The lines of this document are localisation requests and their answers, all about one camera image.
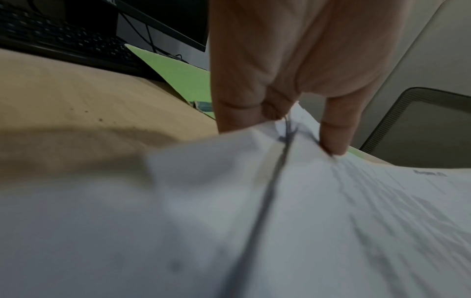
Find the wall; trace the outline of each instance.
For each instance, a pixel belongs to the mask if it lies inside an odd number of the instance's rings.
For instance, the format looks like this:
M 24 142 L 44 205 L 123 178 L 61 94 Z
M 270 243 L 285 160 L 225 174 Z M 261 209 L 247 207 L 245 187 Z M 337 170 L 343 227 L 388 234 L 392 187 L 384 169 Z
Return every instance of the wall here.
M 399 40 L 397 45 L 394 57 L 391 60 L 389 67 L 389 73 L 393 71 L 395 66 L 402 59 L 404 54 L 410 48 L 414 40 L 423 30 L 423 28 L 430 21 L 434 13 L 437 11 L 438 7 L 442 4 L 443 0 L 415 0 L 411 8 L 411 12 L 405 24 L 404 32 L 402 38 Z M 325 99 L 322 96 L 315 94 L 303 94 L 300 98 L 301 106 L 306 109 L 317 121 L 321 120 L 322 112 L 324 110 Z M 371 117 L 371 114 L 366 113 L 364 118 Z M 376 121 L 379 123 L 379 120 L 376 118 L 369 121 L 371 125 L 376 126 Z M 359 142 L 354 142 L 354 147 L 358 148 Z
M 131 21 L 139 33 L 141 33 L 146 39 L 149 39 L 146 26 L 142 22 L 129 16 L 126 17 Z M 202 52 L 154 28 L 149 27 L 149 30 L 156 47 L 161 48 L 162 50 L 173 55 L 181 54 L 183 59 L 186 60 L 189 64 L 209 70 L 209 47 L 206 48 L 206 52 Z M 142 40 L 141 37 L 139 37 L 139 35 L 131 28 L 131 26 L 121 15 L 118 17 L 118 28 L 116 35 L 123 38 L 132 45 L 152 51 L 151 46 L 149 46 L 145 41 Z
M 353 145 L 362 145 L 409 87 L 429 87 L 470 96 L 470 34 L 471 1 L 446 1 L 366 108 Z

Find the finger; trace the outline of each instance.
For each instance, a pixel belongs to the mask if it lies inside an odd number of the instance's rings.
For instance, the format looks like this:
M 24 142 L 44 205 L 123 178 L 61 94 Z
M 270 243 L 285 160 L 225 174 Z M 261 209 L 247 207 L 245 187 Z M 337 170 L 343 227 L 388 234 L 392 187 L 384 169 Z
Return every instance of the finger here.
M 350 94 L 328 98 L 320 123 L 320 144 L 331 154 L 343 155 L 360 123 L 367 100 L 381 78 Z
M 211 96 L 220 132 L 269 120 L 262 104 L 301 26 L 288 0 L 210 2 Z

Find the wooden desk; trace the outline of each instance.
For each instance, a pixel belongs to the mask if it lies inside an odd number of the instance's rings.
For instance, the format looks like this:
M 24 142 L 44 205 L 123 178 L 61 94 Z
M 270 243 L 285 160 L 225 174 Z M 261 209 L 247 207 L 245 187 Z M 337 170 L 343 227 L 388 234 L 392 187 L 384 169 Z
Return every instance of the wooden desk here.
M 167 84 L 0 49 L 0 177 L 217 135 Z

